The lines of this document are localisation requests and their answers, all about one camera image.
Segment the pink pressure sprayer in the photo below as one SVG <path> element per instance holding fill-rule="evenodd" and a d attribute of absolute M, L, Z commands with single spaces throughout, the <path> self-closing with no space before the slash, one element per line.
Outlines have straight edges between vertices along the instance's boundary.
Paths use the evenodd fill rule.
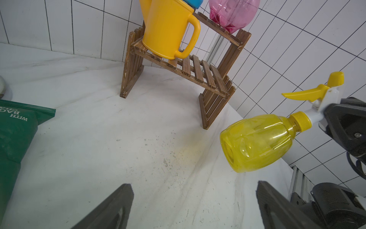
<path fill-rule="evenodd" d="M 210 19 L 229 33 L 246 27 L 255 17 L 260 0 L 209 1 Z"/>

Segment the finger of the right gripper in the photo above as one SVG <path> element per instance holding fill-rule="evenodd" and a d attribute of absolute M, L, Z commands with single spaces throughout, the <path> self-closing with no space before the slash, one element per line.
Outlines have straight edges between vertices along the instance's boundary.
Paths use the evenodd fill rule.
<path fill-rule="evenodd" d="M 325 133 L 354 157 L 366 156 L 366 103 L 344 98 L 324 111 Z"/>

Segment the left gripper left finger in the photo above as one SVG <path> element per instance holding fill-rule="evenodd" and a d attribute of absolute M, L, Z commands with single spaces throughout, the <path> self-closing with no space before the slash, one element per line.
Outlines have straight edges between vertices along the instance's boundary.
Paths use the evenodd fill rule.
<path fill-rule="evenodd" d="M 134 193 L 131 184 L 122 184 L 93 211 L 73 226 L 74 229 L 125 229 Z"/>

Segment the blue spray bottle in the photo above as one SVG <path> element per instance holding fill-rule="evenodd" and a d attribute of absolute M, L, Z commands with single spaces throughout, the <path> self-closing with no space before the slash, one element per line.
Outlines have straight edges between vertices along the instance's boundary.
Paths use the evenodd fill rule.
<path fill-rule="evenodd" d="M 183 0 L 185 3 L 190 5 L 192 8 L 199 9 L 199 7 L 202 5 L 203 0 Z"/>

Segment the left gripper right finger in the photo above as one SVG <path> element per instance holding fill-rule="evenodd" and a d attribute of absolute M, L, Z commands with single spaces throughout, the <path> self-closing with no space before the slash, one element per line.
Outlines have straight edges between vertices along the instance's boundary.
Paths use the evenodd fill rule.
<path fill-rule="evenodd" d="M 320 228 L 266 181 L 258 182 L 256 197 L 266 229 Z"/>

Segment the yellow watering can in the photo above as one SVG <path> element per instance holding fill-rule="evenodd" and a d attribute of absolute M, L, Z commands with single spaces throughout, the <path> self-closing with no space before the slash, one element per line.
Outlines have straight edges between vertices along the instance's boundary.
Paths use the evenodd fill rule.
<path fill-rule="evenodd" d="M 143 45 L 154 54 L 168 60 L 185 59 L 193 50 L 201 31 L 200 21 L 192 8 L 179 0 L 140 0 L 145 22 Z M 187 25 L 194 26 L 190 42 L 184 51 L 179 47 Z"/>

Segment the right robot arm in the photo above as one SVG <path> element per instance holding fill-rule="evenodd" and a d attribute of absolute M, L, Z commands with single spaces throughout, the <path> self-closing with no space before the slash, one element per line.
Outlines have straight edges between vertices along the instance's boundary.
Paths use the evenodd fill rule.
<path fill-rule="evenodd" d="M 326 126 L 323 131 L 345 151 L 350 167 L 361 178 L 366 163 L 366 103 L 344 98 L 340 104 L 331 104 L 325 110 Z M 289 200 L 322 229 L 358 229 L 366 224 L 366 207 L 356 194 L 340 185 L 315 185 L 304 200 L 304 194 L 291 189 Z"/>

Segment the small yellow spray bottle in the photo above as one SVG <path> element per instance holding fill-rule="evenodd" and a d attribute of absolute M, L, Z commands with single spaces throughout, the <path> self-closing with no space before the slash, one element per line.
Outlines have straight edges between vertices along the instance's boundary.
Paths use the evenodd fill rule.
<path fill-rule="evenodd" d="M 345 76 L 330 74 L 327 84 L 301 92 L 284 93 L 285 98 L 309 101 L 311 109 L 289 117 L 264 114 L 240 120 L 220 134 L 220 143 L 231 168 L 237 173 L 264 168 L 281 158 L 292 146 L 298 132 L 315 125 L 322 130 L 328 125 L 325 110 L 340 104 Z"/>

